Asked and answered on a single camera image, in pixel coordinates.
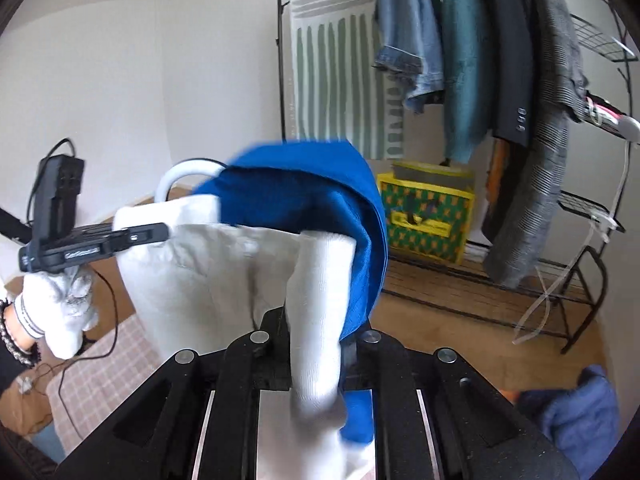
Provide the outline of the left white gloved hand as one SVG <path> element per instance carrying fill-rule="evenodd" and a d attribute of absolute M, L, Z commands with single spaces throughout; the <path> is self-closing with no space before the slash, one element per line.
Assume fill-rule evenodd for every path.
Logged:
<path fill-rule="evenodd" d="M 99 321 L 92 304 L 93 282 L 90 266 L 71 266 L 58 274 L 25 274 L 21 292 L 3 315 L 17 348 L 29 352 L 43 339 L 56 358 L 76 356 L 84 333 Z"/>

